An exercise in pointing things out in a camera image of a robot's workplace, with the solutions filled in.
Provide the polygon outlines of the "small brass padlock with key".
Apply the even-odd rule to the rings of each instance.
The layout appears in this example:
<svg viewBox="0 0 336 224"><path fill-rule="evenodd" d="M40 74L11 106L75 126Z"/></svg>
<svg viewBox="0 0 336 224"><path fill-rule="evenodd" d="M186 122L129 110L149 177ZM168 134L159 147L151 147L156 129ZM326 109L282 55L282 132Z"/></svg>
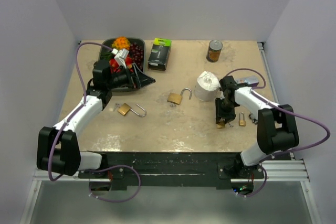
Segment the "small brass padlock with key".
<svg viewBox="0 0 336 224"><path fill-rule="evenodd" d="M223 128L225 128L225 123L224 123L224 121L220 121L220 122L218 122L216 125L217 125L217 128L218 128L218 129L223 129Z"/></svg>

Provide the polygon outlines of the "long shackle brass padlock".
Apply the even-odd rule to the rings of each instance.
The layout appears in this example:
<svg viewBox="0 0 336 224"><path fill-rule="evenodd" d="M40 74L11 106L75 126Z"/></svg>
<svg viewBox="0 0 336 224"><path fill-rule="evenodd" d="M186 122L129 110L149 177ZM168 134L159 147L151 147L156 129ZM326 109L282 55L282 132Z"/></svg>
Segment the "long shackle brass padlock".
<svg viewBox="0 0 336 224"><path fill-rule="evenodd" d="M239 126L246 126L245 114L244 112L239 113Z"/></svg>

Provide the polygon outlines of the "key with panda keychain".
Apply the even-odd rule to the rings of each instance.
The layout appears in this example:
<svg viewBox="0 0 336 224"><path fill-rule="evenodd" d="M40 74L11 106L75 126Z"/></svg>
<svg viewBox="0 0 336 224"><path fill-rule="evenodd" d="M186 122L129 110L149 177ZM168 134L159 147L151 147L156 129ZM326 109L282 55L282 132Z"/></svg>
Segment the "key with panda keychain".
<svg viewBox="0 0 336 224"><path fill-rule="evenodd" d="M258 124L258 119L257 119L257 117L256 117L254 114L250 113L250 114L249 114L249 118L251 119L251 121L252 121L255 125Z"/></svg>

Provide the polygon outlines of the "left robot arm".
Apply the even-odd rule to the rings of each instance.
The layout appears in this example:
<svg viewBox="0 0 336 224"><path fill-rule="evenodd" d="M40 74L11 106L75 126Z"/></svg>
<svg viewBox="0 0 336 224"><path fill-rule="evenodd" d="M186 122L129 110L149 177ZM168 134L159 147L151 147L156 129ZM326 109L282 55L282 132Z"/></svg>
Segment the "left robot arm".
<svg viewBox="0 0 336 224"><path fill-rule="evenodd" d="M155 83L136 64L131 68L111 70L107 60L93 65L92 79L79 104L60 122L44 126L38 134L37 168L48 173L72 176L77 171L90 170L97 178L108 174L109 165L95 152L82 152L78 136L89 123L105 109L112 98L112 91L121 88L139 90Z"/></svg>

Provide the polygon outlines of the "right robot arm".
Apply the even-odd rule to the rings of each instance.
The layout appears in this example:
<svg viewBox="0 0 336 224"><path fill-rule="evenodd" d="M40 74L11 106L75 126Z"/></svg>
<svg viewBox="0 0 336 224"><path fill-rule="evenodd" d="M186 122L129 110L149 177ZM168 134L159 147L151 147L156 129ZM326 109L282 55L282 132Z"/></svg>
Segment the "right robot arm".
<svg viewBox="0 0 336 224"><path fill-rule="evenodd" d="M235 108L244 106L257 120L256 144L242 151L234 165L234 173L246 178L254 165L277 151L287 151L299 144L293 109L290 105L272 103L246 83L237 83L233 76L219 81L223 98L215 99L216 124L226 125L236 118Z"/></svg>

